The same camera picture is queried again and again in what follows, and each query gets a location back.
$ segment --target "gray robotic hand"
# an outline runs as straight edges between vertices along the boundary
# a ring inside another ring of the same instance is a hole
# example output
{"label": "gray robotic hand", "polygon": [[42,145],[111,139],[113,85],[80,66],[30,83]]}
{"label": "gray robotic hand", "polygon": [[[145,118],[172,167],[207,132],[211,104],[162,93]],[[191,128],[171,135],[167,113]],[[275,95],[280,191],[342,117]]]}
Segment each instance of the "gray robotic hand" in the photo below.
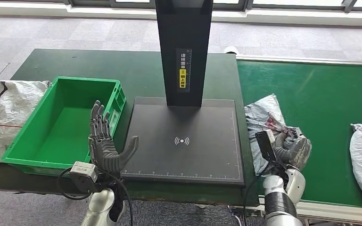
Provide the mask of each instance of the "gray robotic hand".
{"label": "gray robotic hand", "polygon": [[280,133],[274,142],[274,152],[283,163],[302,170],[312,150],[312,143],[299,129],[295,137]]}
{"label": "gray robotic hand", "polygon": [[88,137],[92,163],[110,173],[119,174],[138,149],[139,137],[133,136],[126,148],[119,154],[110,136],[109,112],[103,116],[105,107],[96,101],[91,110]]}

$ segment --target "wireless symbol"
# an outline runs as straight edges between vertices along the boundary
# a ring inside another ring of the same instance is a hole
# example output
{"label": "wireless symbol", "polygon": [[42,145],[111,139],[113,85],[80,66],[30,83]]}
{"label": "wireless symbol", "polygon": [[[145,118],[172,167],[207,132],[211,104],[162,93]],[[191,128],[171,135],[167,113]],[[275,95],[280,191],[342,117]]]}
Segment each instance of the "wireless symbol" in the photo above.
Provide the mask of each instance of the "wireless symbol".
{"label": "wireless symbol", "polygon": [[186,137],[184,139],[180,139],[179,137],[174,138],[175,145],[179,145],[180,143],[185,144],[186,146],[189,145],[189,137]]}

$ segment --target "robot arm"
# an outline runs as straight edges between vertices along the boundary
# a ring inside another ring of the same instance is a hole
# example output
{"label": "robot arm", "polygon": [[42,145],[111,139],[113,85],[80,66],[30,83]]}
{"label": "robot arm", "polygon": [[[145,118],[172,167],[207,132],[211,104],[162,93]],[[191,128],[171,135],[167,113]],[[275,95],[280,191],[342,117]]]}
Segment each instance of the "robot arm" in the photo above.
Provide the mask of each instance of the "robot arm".
{"label": "robot arm", "polygon": [[270,130],[256,133],[262,156],[272,166],[273,174],[263,182],[266,226],[303,225],[297,218],[296,204],[306,185],[300,169],[306,164],[312,146],[309,139],[299,134],[287,149],[283,145],[286,137],[281,133],[274,139]]}
{"label": "robot arm", "polygon": [[103,116],[104,108],[97,100],[91,110],[88,141],[92,164],[77,161],[69,172],[80,191],[92,193],[82,226],[116,226],[125,212],[125,202],[131,203],[120,171],[138,149],[139,137],[132,137],[119,154],[110,136],[109,113]]}
{"label": "robot arm", "polygon": [[287,169],[287,174],[287,190],[280,176],[271,175],[263,181],[266,226],[302,226],[295,205],[302,197],[305,179],[296,169]]}

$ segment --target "black scanning platform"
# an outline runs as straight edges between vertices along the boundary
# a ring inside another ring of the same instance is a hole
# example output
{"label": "black scanning platform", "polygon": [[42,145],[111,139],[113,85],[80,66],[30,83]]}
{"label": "black scanning platform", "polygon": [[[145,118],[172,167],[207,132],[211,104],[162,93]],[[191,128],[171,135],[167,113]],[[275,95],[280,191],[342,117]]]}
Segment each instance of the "black scanning platform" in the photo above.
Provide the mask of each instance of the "black scanning platform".
{"label": "black scanning platform", "polygon": [[140,143],[121,172],[127,180],[244,186],[233,100],[204,99],[201,107],[185,107],[137,97],[127,142],[132,136]]}

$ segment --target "green bin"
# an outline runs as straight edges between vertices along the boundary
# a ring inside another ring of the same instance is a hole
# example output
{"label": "green bin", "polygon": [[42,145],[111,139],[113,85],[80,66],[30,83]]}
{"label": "green bin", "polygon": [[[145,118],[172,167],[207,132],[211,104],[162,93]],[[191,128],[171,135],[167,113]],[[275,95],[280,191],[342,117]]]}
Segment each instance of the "green bin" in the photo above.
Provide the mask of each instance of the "green bin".
{"label": "green bin", "polygon": [[91,108],[110,112],[114,135],[125,96],[118,80],[57,77],[7,148],[2,162],[25,173],[58,176],[75,161],[89,162]]}

